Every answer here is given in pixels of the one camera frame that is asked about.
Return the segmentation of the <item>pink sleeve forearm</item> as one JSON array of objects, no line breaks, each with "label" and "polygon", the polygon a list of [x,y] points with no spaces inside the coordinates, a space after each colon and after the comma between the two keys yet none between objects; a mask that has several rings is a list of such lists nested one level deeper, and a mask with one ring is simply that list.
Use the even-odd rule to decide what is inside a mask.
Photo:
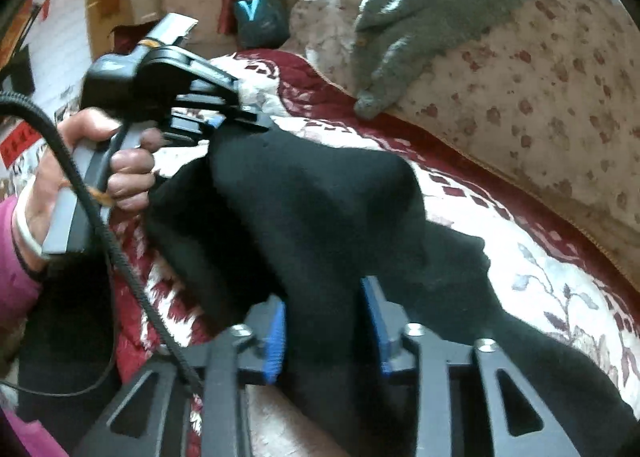
[{"label": "pink sleeve forearm", "polygon": [[[39,297],[40,286],[27,272],[17,254],[12,216],[17,200],[1,203],[1,333],[13,333]],[[66,456],[66,451],[39,421],[23,421],[14,411],[1,407],[1,454],[3,456]]]}]

